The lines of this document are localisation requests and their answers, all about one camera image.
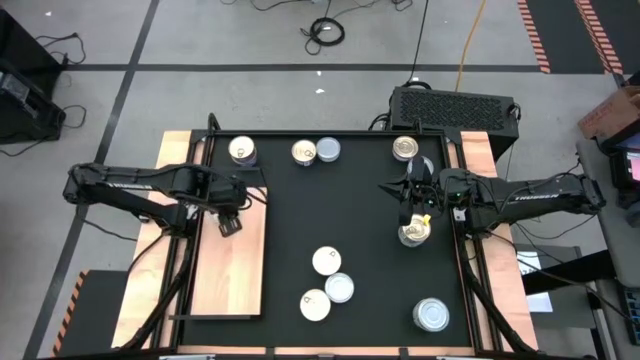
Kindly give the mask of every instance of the gray floor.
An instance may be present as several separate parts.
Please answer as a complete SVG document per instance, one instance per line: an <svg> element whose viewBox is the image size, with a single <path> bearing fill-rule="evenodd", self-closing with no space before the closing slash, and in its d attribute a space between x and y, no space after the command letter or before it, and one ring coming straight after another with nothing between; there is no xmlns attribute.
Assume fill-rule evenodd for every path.
<svg viewBox="0 0 640 360"><path fill-rule="evenodd" d="M257 1L259 5L274 1ZM150 0L0 0L34 36L78 32L87 64L129 62ZM143 64L410 64L421 7L398 13L388 1L343 15L343 44L316 57L303 50L300 27L324 13L324 6L289 4L259 13L247 1L223 6L217 0L161 0L144 44ZM419 62L457 64L480 0L431 0ZM336 13L354 4L334 1ZM68 42L52 50L80 53ZM515 1L489 0L467 56L468 64L535 65ZM204 128L215 112L225 129L364 129L386 110L393 86L407 72L137 72L106 158L106 164L151 167L165 130ZM454 72L417 73L434 88L453 90ZM0 156L0 352L23 356L73 218L61 191L68 168L95 157L122 72L63 74L55 93L59 105L81 104L87 124L67 129L58 142L42 144L18 158ZM460 91L513 96L522 105L521 138L509 178L544 178L576 162L576 122L615 89L608 75L465 73ZM71 112L69 121L78 121ZM20 146L3 149L14 151ZM507 156L498 162L504 176ZM130 236L139 224L127 214L94 206L88 218ZM527 226L557 234L583 217L558 214ZM518 230L517 241L526 242ZM599 225L591 221L554 242L604 248ZM39 356L50 353L75 278L85 269L125 269L133 244L84 227ZM537 329L541 346L556 354L592 353L588 333Z"/></svg>

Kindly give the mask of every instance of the vented black box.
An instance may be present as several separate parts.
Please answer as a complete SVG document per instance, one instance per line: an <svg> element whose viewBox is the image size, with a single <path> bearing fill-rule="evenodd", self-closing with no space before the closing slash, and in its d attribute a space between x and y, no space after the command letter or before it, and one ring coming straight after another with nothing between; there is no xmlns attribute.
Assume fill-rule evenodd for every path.
<svg viewBox="0 0 640 360"><path fill-rule="evenodd" d="M486 131L497 160L518 139L511 97L396 87L391 101L391 129Z"/></svg>

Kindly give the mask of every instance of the open can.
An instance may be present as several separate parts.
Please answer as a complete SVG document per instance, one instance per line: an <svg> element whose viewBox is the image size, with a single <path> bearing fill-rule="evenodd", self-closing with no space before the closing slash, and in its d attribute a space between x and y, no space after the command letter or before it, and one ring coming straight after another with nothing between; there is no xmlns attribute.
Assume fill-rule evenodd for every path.
<svg viewBox="0 0 640 360"><path fill-rule="evenodd" d="M416 247L422 244L431 234L429 215L414 214L411 216L411 223L398 228L398 237L404 246Z"/></svg>

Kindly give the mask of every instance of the wooden board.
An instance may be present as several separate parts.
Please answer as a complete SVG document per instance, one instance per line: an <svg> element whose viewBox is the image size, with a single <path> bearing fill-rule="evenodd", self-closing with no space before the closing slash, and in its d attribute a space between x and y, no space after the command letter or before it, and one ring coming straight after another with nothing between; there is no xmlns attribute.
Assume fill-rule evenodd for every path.
<svg viewBox="0 0 640 360"><path fill-rule="evenodd" d="M498 176L493 163L493 154L491 153L487 133L463 132L462 149L467 168L470 171L482 176ZM498 226L494 232L513 241L511 239L511 229L506 224ZM529 305L513 246L496 236L492 236L482 241L482 248L487 262L487 272L494 303L522 340L532 348L537 349L538 342L533 330ZM481 318L486 318L486 316L486 312L479 314ZM483 345L485 349L490 349L491 343L485 340L485 338L489 339L487 321L482 324L481 331ZM502 346L505 350L510 350L504 339Z"/></svg>
<svg viewBox="0 0 640 360"><path fill-rule="evenodd" d="M341 356L399 356L400 346L396 347L276 347L276 355L341 355ZM408 347L410 356L472 356L470 347ZM264 355L263 347L233 347L233 346L193 346L178 347L180 354L242 354Z"/></svg>
<svg viewBox="0 0 640 360"><path fill-rule="evenodd" d="M190 131L167 131L162 138L160 153L156 168L168 164L181 164L186 161L189 150ZM172 204L175 200L157 193L149 193L149 199L161 204ZM160 228L153 222L142 224L133 257L138 256L153 240L160 235ZM122 299L120 314L116 324L111 346L121 346L131 339L151 310L159 300L160 288L167 254L169 252L169 237L165 236L141 258L131 271L127 287Z"/></svg>
<svg viewBox="0 0 640 360"><path fill-rule="evenodd" d="M255 188L247 191L264 198ZM191 315L260 314L267 206L253 200L239 218L242 230L224 238L217 217L204 217Z"/></svg>

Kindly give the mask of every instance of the black table surface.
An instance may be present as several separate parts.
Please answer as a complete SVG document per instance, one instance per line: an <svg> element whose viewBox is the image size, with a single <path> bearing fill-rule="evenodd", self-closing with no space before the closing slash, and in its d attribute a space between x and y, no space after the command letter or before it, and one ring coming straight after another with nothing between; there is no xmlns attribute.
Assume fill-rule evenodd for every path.
<svg viewBox="0 0 640 360"><path fill-rule="evenodd" d="M399 203L378 184L402 176L406 163L392 156L397 133L333 134L342 151L335 162L296 164L291 147L300 135L249 135L256 144L269 199L261 316L250 320L185 321L183 344L219 346L460 346L471 345L451 218L432 221L426 243L408 248L398 239ZM317 141L319 134L306 136ZM235 166L228 154L232 134L216 133L212 165ZM416 136L420 155L436 171L446 167L439 136ZM355 283L353 297L332 304L321 322L300 312L310 289L324 289L313 253L333 246L341 272ZM438 333L419 329L413 307L441 299L451 314Z"/></svg>

